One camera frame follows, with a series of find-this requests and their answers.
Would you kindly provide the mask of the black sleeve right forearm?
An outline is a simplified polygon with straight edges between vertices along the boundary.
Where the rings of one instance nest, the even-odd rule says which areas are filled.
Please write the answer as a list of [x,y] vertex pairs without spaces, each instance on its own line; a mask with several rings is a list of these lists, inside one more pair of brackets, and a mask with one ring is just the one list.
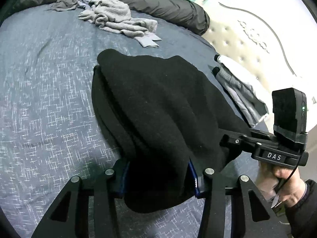
[[301,200],[286,208],[286,217],[290,223],[293,237],[317,237],[317,192],[316,182],[307,180],[307,190]]

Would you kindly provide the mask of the person's right hand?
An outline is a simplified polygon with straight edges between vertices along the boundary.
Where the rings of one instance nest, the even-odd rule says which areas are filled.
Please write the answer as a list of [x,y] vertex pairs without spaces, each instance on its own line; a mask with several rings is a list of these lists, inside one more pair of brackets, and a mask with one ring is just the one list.
[[307,191],[307,184],[300,178],[299,170],[296,169],[293,174],[292,172],[288,168],[259,162],[256,186],[266,200],[278,196],[278,202],[292,207]]

